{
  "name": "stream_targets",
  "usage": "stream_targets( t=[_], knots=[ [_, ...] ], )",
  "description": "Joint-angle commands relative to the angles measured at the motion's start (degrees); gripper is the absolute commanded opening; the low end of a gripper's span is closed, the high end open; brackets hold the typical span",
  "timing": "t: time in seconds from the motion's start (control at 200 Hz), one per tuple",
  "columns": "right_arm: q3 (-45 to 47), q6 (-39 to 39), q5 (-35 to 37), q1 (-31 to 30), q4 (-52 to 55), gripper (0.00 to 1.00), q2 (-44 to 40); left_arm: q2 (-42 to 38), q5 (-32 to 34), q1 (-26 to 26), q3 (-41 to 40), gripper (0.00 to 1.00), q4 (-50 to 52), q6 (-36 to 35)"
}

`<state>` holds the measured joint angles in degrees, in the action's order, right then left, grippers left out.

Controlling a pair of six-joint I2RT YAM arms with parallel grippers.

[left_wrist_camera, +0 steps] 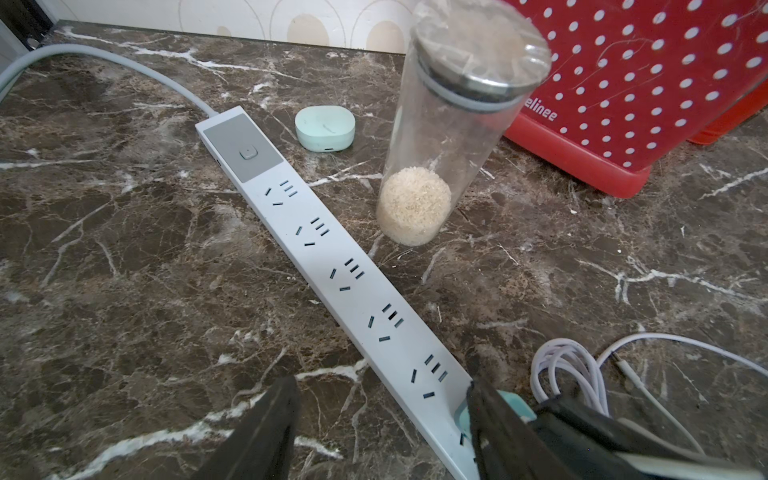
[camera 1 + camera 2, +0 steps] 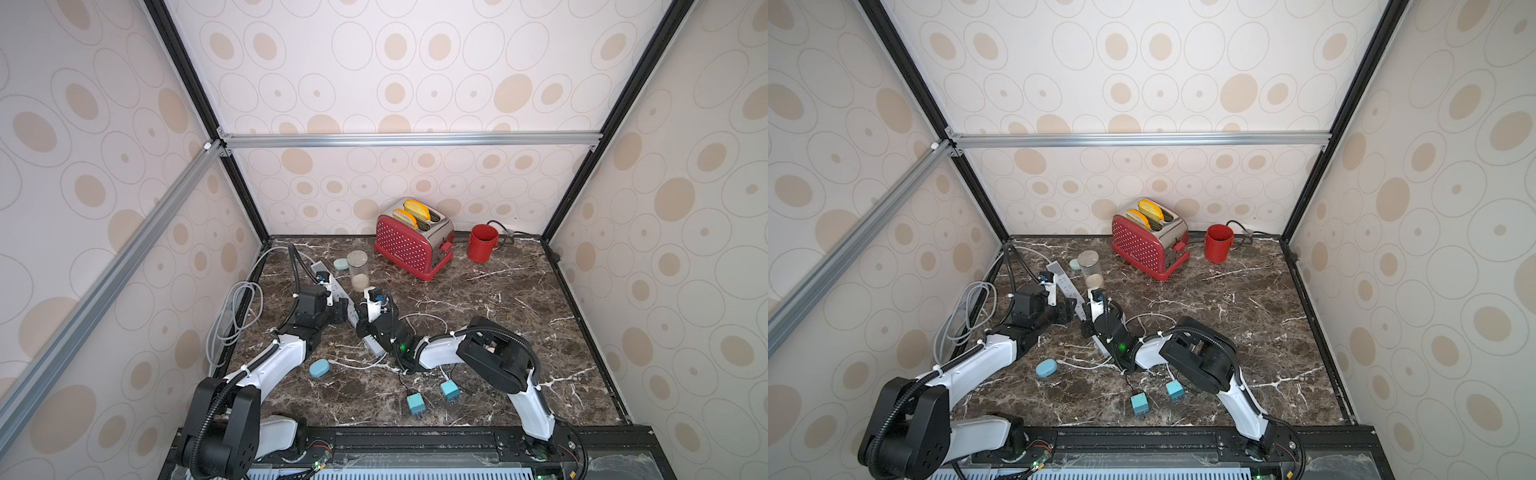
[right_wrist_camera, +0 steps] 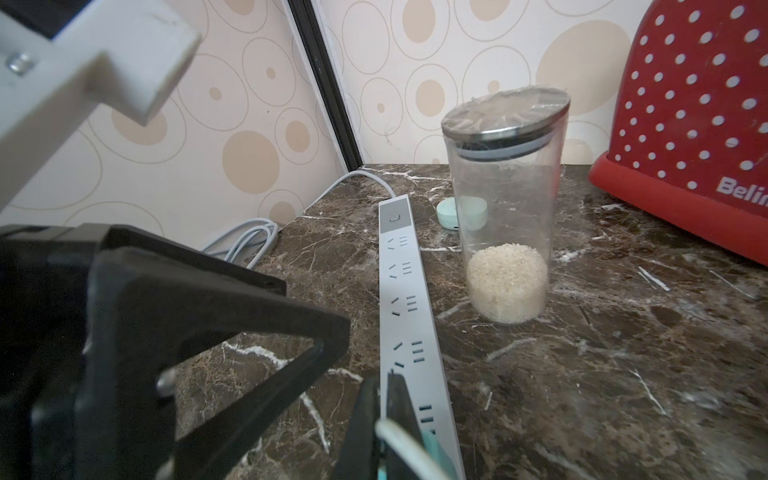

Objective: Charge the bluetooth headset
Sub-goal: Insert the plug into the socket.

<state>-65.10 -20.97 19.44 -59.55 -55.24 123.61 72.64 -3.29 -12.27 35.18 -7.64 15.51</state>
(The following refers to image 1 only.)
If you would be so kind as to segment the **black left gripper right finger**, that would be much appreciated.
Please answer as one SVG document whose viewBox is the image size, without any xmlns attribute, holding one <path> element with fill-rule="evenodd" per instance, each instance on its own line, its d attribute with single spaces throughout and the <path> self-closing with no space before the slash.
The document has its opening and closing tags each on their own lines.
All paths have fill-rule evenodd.
<svg viewBox="0 0 768 480">
<path fill-rule="evenodd" d="M 571 472 L 521 420 L 490 383 L 467 390 L 470 432 L 482 479 L 573 479 Z"/>
</svg>

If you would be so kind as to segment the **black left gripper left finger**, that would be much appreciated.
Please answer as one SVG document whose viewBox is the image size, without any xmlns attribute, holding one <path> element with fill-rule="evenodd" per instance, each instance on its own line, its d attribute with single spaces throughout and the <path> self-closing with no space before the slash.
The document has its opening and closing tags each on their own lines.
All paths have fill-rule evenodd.
<svg viewBox="0 0 768 480">
<path fill-rule="evenodd" d="M 244 415 L 194 479 L 286 479 L 300 412 L 292 376 L 277 380 Z"/>
</svg>

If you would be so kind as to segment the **white power strip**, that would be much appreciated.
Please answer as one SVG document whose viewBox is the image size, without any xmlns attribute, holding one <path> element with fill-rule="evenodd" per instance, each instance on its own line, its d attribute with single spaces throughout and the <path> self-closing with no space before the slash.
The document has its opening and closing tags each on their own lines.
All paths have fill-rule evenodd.
<svg viewBox="0 0 768 480">
<path fill-rule="evenodd" d="M 455 421 L 471 383 L 456 358 L 243 108 L 196 130 L 451 475 L 478 478 Z"/>
</svg>

